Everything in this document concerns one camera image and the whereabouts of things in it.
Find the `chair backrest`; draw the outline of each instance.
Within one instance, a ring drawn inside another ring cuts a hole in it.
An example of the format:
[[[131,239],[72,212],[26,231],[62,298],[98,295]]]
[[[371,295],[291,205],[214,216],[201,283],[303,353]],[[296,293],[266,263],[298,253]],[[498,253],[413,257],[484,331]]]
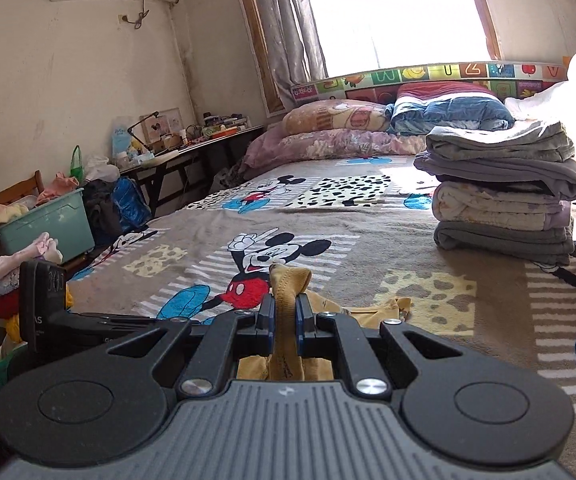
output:
[[[17,182],[14,186],[10,186],[0,192],[0,204],[10,205],[20,198],[34,194],[35,189],[37,190],[37,194],[44,190],[42,174],[39,170],[35,171],[34,175],[29,179]]]

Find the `mickey mouse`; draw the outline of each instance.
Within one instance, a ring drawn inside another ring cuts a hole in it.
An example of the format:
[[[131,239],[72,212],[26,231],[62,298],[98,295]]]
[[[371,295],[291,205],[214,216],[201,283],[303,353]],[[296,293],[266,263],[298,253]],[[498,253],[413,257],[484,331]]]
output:
[[[248,211],[261,209],[264,205],[270,202],[270,199],[268,198],[269,195],[287,193],[288,189],[286,189],[286,186],[288,184],[301,184],[305,181],[305,178],[295,178],[294,175],[280,176],[276,179],[276,182],[260,184],[248,195],[228,200],[228,202],[223,204],[221,207],[223,209],[238,210],[239,214],[242,215]]]
[[[260,235],[251,233],[235,236],[229,243],[228,250],[239,272],[230,280],[226,292],[206,301],[210,294],[209,286],[193,285],[185,288],[162,307],[157,318],[169,319],[179,316],[191,318],[202,310],[208,310],[222,303],[229,303],[237,309],[254,308],[261,303],[263,295],[270,291],[272,264],[287,264],[302,254],[318,256],[332,245],[330,240],[313,240],[305,245],[294,244],[291,243],[294,234],[287,232],[271,236],[278,230],[273,228]],[[268,239],[265,248],[246,253],[252,245],[266,238]]]
[[[224,301],[234,308],[254,308],[261,303],[263,295],[270,291],[270,265],[287,264],[296,260],[301,254],[318,256],[332,244],[330,240],[313,240],[303,246],[291,244],[294,234],[279,233],[266,240],[266,248],[251,253],[245,252],[276,231],[278,228],[270,229],[261,235],[253,233],[235,236],[228,245],[228,251],[239,272],[230,280],[226,292],[206,301],[202,310],[217,306]]]

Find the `curtain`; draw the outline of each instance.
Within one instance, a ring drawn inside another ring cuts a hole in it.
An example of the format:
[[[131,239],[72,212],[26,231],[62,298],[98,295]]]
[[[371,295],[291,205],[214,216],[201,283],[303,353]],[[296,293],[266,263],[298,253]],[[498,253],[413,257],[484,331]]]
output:
[[[327,77],[310,0],[256,1],[268,64],[281,102],[291,110],[291,86]]]

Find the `desk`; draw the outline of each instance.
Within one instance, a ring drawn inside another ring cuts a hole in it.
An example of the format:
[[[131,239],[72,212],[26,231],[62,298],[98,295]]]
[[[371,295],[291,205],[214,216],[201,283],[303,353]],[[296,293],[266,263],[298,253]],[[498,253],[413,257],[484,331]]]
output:
[[[210,146],[214,146],[215,144],[220,145],[226,155],[228,167],[232,167],[237,162],[230,145],[232,139],[242,136],[252,136],[255,138],[261,135],[264,129],[264,126],[255,126],[254,128],[242,130],[241,132],[228,137],[205,140],[204,142],[192,144],[190,146],[181,148],[180,150],[164,153],[163,155],[156,156],[151,160],[147,160],[136,168],[123,170],[121,175],[133,178],[139,186],[146,187],[146,191],[148,192],[148,207],[152,212],[152,216],[155,216],[155,212],[160,205],[168,203],[187,192],[193,191],[194,189],[199,189],[201,187],[206,188],[206,191],[210,189],[210,186],[212,185],[212,179],[214,177],[212,168],[210,166],[210,160],[208,159],[208,148]],[[185,158],[188,155],[191,155],[190,159],[182,160],[181,162],[178,161],[179,158]],[[193,184],[189,184],[188,176],[185,170],[188,166],[194,164],[195,162],[199,162],[201,164],[204,177],[203,179]],[[148,170],[155,171],[154,173],[150,173],[145,176],[139,175],[140,173]],[[164,198],[159,198],[159,194],[161,193],[161,186],[164,182],[164,177],[168,173],[174,173],[175,171],[179,173],[179,177],[181,178],[181,189],[178,189],[174,193],[171,193]]]

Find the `storage bin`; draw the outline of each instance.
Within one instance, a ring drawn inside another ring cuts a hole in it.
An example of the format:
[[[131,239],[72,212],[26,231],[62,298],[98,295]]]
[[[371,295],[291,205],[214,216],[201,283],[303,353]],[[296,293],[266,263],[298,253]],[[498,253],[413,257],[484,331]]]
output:
[[[43,232],[59,240],[58,249],[67,262],[91,250],[95,241],[81,198],[82,189],[50,200],[27,214],[0,226],[1,254],[14,254]]]

